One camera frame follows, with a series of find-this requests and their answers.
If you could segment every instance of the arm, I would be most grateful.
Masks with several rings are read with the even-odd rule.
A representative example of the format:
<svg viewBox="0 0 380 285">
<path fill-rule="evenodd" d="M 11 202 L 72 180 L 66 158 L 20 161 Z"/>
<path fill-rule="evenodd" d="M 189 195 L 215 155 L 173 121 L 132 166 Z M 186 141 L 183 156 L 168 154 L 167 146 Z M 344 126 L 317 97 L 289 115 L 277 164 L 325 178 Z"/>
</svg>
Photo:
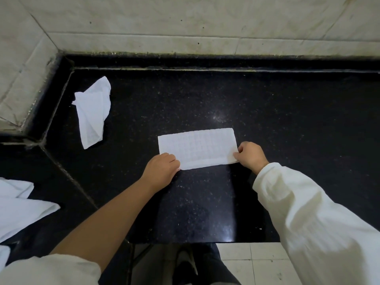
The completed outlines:
<svg viewBox="0 0 380 285">
<path fill-rule="evenodd" d="M 269 164 L 259 145 L 243 142 L 239 152 L 303 284 L 379 284 L 380 232 L 306 175 Z"/>
<path fill-rule="evenodd" d="M 137 182 L 83 221 L 51 254 L 73 255 L 96 262 L 103 272 L 141 209 L 171 182 L 179 165 L 175 156 L 168 153 L 153 157 Z"/>
</svg>

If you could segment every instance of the left hand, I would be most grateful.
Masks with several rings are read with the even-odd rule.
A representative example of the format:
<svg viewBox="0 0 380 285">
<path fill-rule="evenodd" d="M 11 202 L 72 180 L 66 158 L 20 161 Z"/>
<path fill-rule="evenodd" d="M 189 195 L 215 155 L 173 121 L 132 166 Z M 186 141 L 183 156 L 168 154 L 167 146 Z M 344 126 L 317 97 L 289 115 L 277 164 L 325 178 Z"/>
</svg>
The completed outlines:
<svg viewBox="0 0 380 285">
<path fill-rule="evenodd" d="M 156 155 L 146 165 L 140 181 L 156 193 L 170 184 L 180 164 L 173 154 Z"/>
</svg>

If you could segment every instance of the forearm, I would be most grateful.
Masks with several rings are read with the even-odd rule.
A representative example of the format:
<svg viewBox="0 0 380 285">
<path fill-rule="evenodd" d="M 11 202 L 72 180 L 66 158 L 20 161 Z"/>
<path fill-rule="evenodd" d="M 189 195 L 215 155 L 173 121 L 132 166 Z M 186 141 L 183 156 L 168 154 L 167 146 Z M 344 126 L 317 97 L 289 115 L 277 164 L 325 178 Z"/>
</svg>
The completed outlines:
<svg viewBox="0 0 380 285">
<path fill-rule="evenodd" d="M 147 184 L 135 182 L 83 221 L 51 254 L 74 255 L 96 262 L 103 272 L 152 195 Z"/>
<path fill-rule="evenodd" d="M 380 233 L 301 172 L 271 163 L 253 189 L 304 284 L 375 284 Z"/>
</svg>

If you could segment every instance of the white sleeve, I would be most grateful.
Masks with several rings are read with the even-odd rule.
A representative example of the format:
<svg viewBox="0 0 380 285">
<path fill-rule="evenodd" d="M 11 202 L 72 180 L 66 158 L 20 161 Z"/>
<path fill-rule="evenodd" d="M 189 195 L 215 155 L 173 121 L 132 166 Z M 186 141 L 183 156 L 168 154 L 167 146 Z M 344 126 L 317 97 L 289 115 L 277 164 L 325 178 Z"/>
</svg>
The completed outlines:
<svg viewBox="0 0 380 285">
<path fill-rule="evenodd" d="M 0 273 L 1 285 L 97 285 L 97 263 L 77 256 L 53 254 L 9 264 Z"/>
<path fill-rule="evenodd" d="M 270 163 L 253 189 L 303 284 L 380 284 L 380 232 L 312 179 Z"/>
</svg>

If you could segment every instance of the hand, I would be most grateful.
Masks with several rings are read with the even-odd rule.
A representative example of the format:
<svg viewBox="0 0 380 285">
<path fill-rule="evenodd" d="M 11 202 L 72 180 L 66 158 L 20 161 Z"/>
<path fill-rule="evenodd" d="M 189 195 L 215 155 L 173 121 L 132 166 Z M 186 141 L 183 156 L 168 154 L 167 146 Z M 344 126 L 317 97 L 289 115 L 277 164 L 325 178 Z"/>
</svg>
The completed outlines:
<svg viewBox="0 0 380 285">
<path fill-rule="evenodd" d="M 180 162 L 173 154 L 156 155 L 146 164 L 140 181 L 156 193 L 169 185 L 174 175 L 180 170 L 179 165 Z"/>
<path fill-rule="evenodd" d="M 263 149 L 255 143 L 244 141 L 240 144 L 239 153 L 234 152 L 234 157 L 241 165 L 252 170 L 256 175 L 269 164 Z"/>
</svg>

